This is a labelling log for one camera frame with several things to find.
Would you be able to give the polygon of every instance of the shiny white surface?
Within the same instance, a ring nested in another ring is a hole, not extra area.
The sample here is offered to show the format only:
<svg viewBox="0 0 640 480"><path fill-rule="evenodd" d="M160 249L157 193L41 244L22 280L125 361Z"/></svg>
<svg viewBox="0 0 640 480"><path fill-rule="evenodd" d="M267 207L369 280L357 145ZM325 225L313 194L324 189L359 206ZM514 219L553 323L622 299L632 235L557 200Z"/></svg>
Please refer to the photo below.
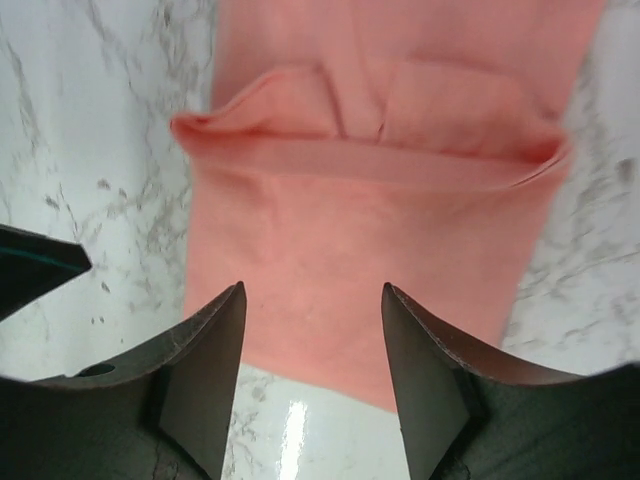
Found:
<svg viewBox="0 0 640 480"><path fill-rule="evenodd" d="M578 159L505 347L593 372L640 358L640 7L614 1L567 124ZM0 372L74 373L180 319L190 198L169 116L201 108L211 0L0 0L0 223L96 268L0 324ZM243 367L227 479L407 478L397 417Z"/></svg>

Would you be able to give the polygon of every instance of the black plastic part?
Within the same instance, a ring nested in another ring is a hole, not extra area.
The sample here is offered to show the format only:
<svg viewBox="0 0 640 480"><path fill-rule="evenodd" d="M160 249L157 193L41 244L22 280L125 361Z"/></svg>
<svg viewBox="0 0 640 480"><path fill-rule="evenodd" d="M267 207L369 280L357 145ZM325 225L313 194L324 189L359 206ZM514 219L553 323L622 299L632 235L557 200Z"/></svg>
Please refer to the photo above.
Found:
<svg viewBox="0 0 640 480"><path fill-rule="evenodd" d="M0 479L219 479L245 311L238 284L76 377L0 379Z"/></svg>
<svg viewBox="0 0 640 480"><path fill-rule="evenodd" d="M546 369L391 285L382 310L412 480L640 479L638 364L592 377Z"/></svg>
<svg viewBox="0 0 640 480"><path fill-rule="evenodd" d="M81 245L0 225L0 321L90 269Z"/></svg>

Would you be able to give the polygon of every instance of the fabric fold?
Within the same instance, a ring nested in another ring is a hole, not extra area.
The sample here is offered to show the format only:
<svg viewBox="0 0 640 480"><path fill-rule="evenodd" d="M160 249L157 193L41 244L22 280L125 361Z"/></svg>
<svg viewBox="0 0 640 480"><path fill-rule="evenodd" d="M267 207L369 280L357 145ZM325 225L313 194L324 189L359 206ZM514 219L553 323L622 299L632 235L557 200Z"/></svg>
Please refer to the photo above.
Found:
<svg viewBox="0 0 640 480"><path fill-rule="evenodd" d="M602 5L221 0L213 111L171 124L194 172L185 315L242 280L244 361L389 410L385 282L497 344Z"/></svg>

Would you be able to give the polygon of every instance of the marble countertop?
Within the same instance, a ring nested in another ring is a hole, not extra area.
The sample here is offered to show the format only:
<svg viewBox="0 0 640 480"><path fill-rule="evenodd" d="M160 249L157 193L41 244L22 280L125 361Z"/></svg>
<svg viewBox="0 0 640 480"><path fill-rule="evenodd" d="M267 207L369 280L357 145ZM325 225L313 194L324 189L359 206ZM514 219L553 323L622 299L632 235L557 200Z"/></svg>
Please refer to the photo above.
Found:
<svg viewBox="0 0 640 480"><path fill-rule="evenodd" d="M167 122L206 105L214 24L213 0L0 0L0 223L95 264L2 323L0 373L74 374L181 318L190 179ZM611 1L504 342L544 365L640 358L639 44L640 2ZM224 478L407 478L397 417L243 367Z"/></svg>

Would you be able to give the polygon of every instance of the pink fabric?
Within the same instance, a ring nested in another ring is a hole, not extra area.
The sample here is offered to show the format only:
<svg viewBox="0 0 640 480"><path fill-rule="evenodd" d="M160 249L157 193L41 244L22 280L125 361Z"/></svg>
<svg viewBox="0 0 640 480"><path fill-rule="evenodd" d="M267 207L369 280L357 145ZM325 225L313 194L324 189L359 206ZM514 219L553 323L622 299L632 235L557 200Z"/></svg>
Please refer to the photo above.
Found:
<svg viewBox="0 0 640 480"><path fill-rule="evenodd" d="M569 167L603 0L220 0L188 316L238 280L244 361L394 410L384 282L497 344Z"/></svg>

